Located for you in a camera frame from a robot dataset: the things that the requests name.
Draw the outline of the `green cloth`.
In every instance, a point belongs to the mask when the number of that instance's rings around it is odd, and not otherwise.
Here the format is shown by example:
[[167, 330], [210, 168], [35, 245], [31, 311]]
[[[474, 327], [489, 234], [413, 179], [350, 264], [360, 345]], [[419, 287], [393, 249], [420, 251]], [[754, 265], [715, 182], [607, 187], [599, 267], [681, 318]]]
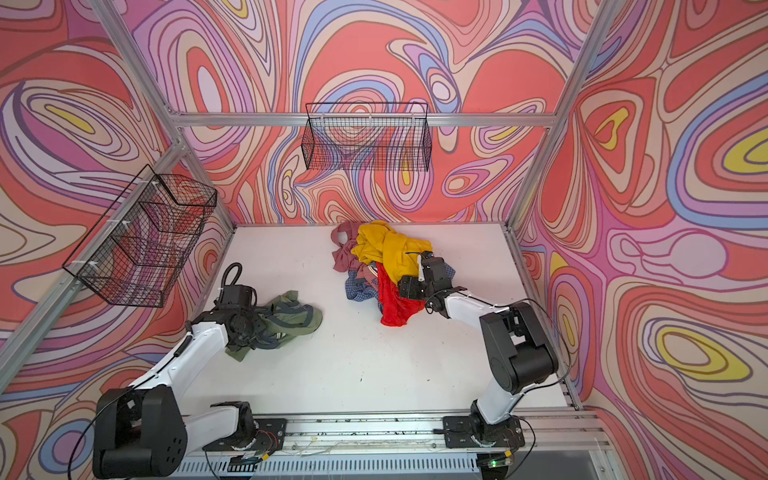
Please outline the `green cloth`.
[[299, 336], [314, 333], [322, 324], [322, 311], [298, 301], [298, 292], [290, 290], [264, 305], [255, 305], [246, 313], [254, 320], [254, 334], [228, 345], [225, 352], [241, 362], [251, 350], [276, 350]]

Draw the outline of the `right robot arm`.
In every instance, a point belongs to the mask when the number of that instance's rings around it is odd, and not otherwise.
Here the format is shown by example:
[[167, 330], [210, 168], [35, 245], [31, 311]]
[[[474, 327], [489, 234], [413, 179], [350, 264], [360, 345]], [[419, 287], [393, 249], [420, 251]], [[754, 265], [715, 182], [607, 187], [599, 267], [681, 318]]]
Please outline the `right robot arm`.
[[470, 417], [480, 427], [509, 420], [526, 394], [555, 384], [559, 354], [530, 300], [495, 304], [452, 283], [444, 259], [431, 251], [412, 254], [418, 273], [397, 282], [404, 299], [425, 303], [428, 313], [476, 328], [493, 376], [474, 400]]

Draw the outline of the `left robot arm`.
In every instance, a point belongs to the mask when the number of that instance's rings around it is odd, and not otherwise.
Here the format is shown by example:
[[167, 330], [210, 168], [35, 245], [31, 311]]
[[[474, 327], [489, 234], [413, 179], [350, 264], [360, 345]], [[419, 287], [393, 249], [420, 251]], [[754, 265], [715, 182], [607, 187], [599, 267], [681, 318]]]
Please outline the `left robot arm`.
[[222, 287], [213, 309], [189, 323], [183, 340], [157, 365], [102, 395], [93, 422], [96, 478], [167, 477], [188, 453], [210, 444], [233, 450], [254, 444], [258, 427], [248, 402], [220, 402], [185, 416], [178, 400], [214, 356], [250, 346], [259, 331], [255, 307], [253, 288]]

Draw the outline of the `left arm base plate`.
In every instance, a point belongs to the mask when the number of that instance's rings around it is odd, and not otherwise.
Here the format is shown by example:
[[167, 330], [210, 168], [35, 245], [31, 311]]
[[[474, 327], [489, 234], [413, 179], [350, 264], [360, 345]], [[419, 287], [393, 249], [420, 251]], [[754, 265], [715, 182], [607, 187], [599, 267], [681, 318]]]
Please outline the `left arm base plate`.
[[256, 418], [253, 425], [203, 447], [205, 452], [245, 452], [273, 454], [283, 449], [288, 421], [286, 418]]

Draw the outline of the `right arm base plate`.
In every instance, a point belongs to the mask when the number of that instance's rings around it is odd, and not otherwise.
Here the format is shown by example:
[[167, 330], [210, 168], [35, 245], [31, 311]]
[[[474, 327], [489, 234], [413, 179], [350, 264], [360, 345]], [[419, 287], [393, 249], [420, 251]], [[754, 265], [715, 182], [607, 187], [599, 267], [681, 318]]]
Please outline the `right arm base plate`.
[[444, 416], [442, 435], [449, 449], [504, 448], [517, 451], [526, 444], [518, 417], [491, 425], [480, 414]]

